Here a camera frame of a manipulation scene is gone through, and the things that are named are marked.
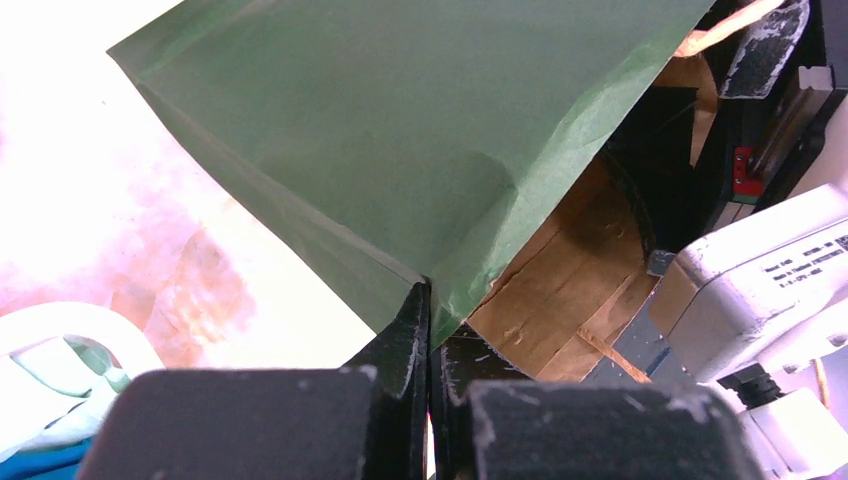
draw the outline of label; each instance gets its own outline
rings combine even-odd
[[[843,224],[817,232],[757,260],[763,273],[780,288],[789,288],[826,273],[848,258],[848,235]]]

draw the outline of blue fabric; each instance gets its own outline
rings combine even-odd
[[[74,475],[77,474],[80,464],[69,465],[58,470],[51,470],[47,473],[42,473],[34,477],[29,477],[28,480],[74,480]]]
[[[0,463],[0,480],[23,480],[33,477],[50,480],[72,479],[82,457],[91,447],[91,442],[90,438],[70,447],[45,452],[17,453]]]

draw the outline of black metal frame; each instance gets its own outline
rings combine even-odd
[[[829,67],[834,88],[766,185],[754,211],[786,199],[821,153],[827,123],[848,93],[848,33],[843,28],[848,24],[848,4],[811,0],[810,7],[808,26],[772,93],[763,100],[721,101],[694,169],[688,165],[694,93],[687,89],[649,89],[603,149],[639,222],[649,273],[661,276],[676,253],[714,229],[734,196],[735,150],[763,140],[799,67]],[[699,28],[709,28],[736,8],[737,0],[719,0]],[[737,34],[704,54],[717,85],[724,82],[739,39]]]
[[[440,480],[761,478],[706,389],[537,383],[467,326],[431,353],[429,293],[337,371],[140,377],[78,478],[423,480],[428,408]]]

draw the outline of white casing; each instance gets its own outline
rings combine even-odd
[[[768,479],[809,479],[848,463],[848,433],[807,388],[739,414]]]
[[[848,338],[848,197],[825,185],[696,240],[650,315],[708,383],[759,362],[801,368]]]

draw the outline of green paper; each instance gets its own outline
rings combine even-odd
[[[112,50],[165,126],[375,332],[440,344],[712,0],[188,0]]]

